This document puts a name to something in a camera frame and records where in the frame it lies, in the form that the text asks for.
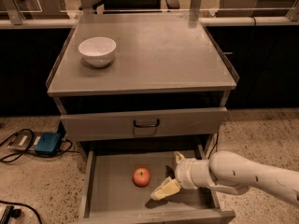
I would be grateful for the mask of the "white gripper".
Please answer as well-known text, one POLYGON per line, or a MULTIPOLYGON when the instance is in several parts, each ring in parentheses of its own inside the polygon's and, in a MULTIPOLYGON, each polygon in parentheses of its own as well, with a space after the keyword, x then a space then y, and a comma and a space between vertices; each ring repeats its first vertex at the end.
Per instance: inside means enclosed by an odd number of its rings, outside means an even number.
POLYGON ((185 159, 178 151, 174 152, 176 160, 175 178, 170 176, 156 188, 150 195, 155 201, 160 201, 168 196, 184 189, 211 188, 215 185, 214 178, 209 171, 208 160, 197 160, 195 158, 185 159))

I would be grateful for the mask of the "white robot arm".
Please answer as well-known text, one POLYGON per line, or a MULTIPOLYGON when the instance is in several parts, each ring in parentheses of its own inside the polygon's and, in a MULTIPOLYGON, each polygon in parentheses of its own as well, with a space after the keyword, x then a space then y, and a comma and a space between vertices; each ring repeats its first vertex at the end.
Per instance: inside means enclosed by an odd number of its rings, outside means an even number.
POLYGON ((175 152, 175 177, 168 177, 150 197, 159 201, 181 189, 207 188, 242 195, 260 189, 281 201, 299 207, 299 173, 250 161, 230 151, 218 151, 209 159, 185 158, 175 152))

